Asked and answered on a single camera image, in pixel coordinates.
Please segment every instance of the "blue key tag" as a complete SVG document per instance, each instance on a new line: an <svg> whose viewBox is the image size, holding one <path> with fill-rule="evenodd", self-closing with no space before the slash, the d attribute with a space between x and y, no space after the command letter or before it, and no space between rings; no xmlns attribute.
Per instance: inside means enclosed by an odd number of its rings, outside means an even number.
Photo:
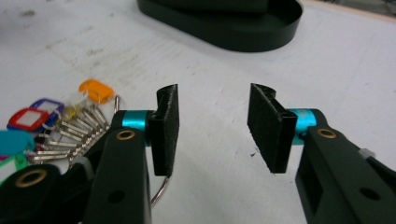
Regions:
<svg viewBox="0 0 396 224"><path fill-rule="evenodd" d="M0 131L0 155L15 156L25 150L35 149L35 140L32 135L24 131Z"/></svg>
<svg viewBox="0 0 396 224"><path fill-rule="evenodd" d="M30 108L44 110L49 113L49 117L45 124L52 126L58 119L58 115L64 110L64 104L47 98L42 98L30 105Z"/></svg>
<svg viewBox="0 0 396 224"><path fill-rule="evenodd" d="M10 175L25 168L27 165L28 161L23 154L11 156L6 160L0 161L0 186Z"/></svg>

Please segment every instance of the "black tray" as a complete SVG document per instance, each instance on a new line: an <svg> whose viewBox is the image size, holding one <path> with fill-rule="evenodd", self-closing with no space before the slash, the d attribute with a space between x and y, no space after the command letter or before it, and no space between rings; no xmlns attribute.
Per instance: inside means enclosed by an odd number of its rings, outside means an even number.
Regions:
<svg viewBox="0 0 396 224"><path fill-rule="evenodd" d="M268 0L155 0L180 10L264 13Z"/></svg>
<svg viewBox="0 0 396 224"><path fill-rule="evenodd" d="M156 0L137 0L146 15L223 49L260 52L293 38L303 8L294 0L270 0L266 13L180 10Z"/></svg>

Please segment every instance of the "red key tag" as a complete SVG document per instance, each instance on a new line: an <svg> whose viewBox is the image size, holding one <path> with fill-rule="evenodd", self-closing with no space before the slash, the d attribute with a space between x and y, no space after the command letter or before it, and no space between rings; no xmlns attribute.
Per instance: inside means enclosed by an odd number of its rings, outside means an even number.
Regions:
<svg viewBox="0 0 396 224"><path fill-rule="evenodd" d="M33 132L39 129L49 118L49 113L36 108L24 108L14 114L8 121L10 130L25 130Z"/></svg>

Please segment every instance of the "black gripper pad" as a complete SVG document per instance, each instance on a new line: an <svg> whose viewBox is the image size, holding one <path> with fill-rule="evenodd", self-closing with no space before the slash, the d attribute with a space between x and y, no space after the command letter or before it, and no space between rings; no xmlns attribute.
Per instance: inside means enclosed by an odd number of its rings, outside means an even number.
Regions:
<svg viewBox="0 0 396 224"><path fill-rule="evenodd" d="M157 91L158 109L148 116L148 134L155 175L171 176L178 137L177 85Z"/></svg>
<svg viewBox="0 0 396 224"><path fill-rule="evenodd" d="M297 116L271 88L251 84L247 126L271 173L286 173Z"/></svg>

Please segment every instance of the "teal key tag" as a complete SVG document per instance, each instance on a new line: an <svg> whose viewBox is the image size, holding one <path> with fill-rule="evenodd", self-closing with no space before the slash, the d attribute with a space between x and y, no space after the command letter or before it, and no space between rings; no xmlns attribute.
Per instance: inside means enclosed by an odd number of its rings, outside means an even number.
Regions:
<svg viewBox="0 0 396 224"><path fill-rule="evenodd" d="M35 149L33 136L25 131L0 131L0 155L15 156Z"/></svg>

